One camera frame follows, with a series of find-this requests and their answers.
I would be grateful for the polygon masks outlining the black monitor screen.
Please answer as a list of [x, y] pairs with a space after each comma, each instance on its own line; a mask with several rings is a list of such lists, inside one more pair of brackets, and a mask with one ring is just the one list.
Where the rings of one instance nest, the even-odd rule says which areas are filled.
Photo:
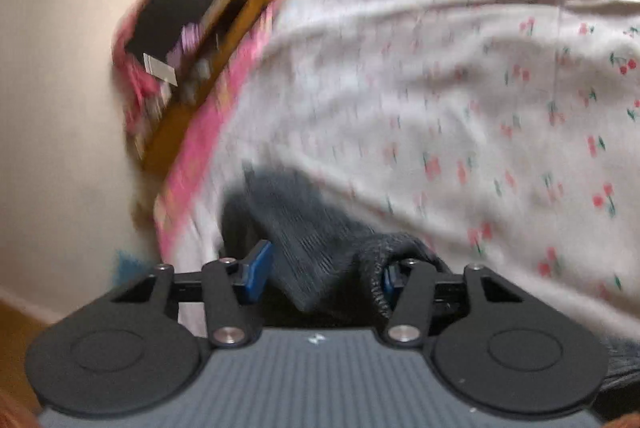
[[142, 62], [143, 55], [168, 64], [188, 24], [198, 24], [216, 0], [147, 0], [134, 21], [132, 36], [125, 43], [128, 54]]

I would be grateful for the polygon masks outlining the pink cloth on cabinet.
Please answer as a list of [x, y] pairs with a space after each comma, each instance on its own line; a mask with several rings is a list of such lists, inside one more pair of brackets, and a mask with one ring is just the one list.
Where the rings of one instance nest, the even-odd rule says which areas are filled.
[[130, 140], [143, 129], [143, 120], [151, 117], [152, 111], [160, 108], [160, 103], [167, 102], [179, 88], [180, 62], [186, 58], [186, 54], [195, 50], [203, 38], [204, 16], [218, 0], [209, 6], [198, 24], [188, 24], [182, 29], [178, 45], [169, 54], [168, 64], [148, 54], [144, 54], [142, 62], [139, 62], [125, 50], [125, 43], [134, 31], [134, 21], [146, 1], [138, 0], [122, 18], [112, 46], [113, 66], [129, 98], [125, 110], [125, 130]]

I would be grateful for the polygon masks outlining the cherry print white bedsheet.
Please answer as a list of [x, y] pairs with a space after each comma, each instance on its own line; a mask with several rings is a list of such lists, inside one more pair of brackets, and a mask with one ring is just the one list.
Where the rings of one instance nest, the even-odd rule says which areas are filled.
[[172, 263], [214, 258], [261, 167], [639, 335], [639, 0], [285, 0]]

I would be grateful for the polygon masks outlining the wooden side cabinet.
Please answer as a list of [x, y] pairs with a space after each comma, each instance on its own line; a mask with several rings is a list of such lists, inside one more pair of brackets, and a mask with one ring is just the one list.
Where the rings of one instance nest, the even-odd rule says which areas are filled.
[[216, 86], [240, 42], [273, 0], [218, 0], [204, 16], [203, 38], [178, 68], [178, 93], [161, 102], [132, 143], [141, 169], [166, 177], [191, 120]]

